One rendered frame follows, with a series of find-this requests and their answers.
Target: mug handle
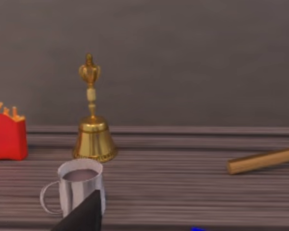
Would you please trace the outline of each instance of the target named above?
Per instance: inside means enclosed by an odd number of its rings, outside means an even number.
[[[43,209],[44,209],[47,213],[49,213],[49,214],[62,214],[62,213],[63,213],[62,210],[50,210],[50,209],[47,207],[46,203],[45,203],[45,193],[46,193],[46,191],[48,190],[48,188],[49,188],[50,186],[52,186],[52,185],[54,185],[54,184],[58,184],[58,183],[59,183],[58,180],[57,180],[57,181],[54,181],[54,182],[52,182],[52,183],[49,183],[48,185],[45,185],[45,186],[42,188],[42,190],[40,191],[40,195],[39,195],[40,204],[42,205]]]

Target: table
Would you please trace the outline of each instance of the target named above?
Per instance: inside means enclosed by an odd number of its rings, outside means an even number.
[[[48,231],[39,204],[71,159],[76,127],[30,127],[24,161],[0,161],[0,231]],[[113,127],[103,231],[289,231],[289,163],[229,176],[228,159],[289,148],[289,128]],[[59,208],[58,190],[47,194]]]

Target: bell body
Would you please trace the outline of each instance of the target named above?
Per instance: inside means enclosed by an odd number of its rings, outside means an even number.
[[[97,116],[83,118],[73,150],[74,158],[90,158],[101,163],[113,159],[118,150],[111,138],[107,121]]]

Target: white mug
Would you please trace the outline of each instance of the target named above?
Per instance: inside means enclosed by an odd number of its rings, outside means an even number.
[[[89,169],[97,173],[87,180],[66,180],[64,176],[72,171]],[[58,168],[58,178],[59,180],[52,182],[44,186],[40,192],[40,203],[44,210],[49,214],[62,214],[66,217],[74,208],[79,206],[81,202],[86,199],[94,190],[100,190],[101,192],[101,207],[102,215],[105,212],[105,190],[103,184],[103,165],[95,160],[88,158],[74,159],[63,163]],[[45,204],[45,193],[47,189],[54,185],[59,184],[59,195],[60,195],[60,205],[61,210],[50,210]]]

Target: gray background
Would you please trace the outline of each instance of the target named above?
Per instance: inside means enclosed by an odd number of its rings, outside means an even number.
[[[29,125],[289,126],[289,0],[0,0],[0,101]]]

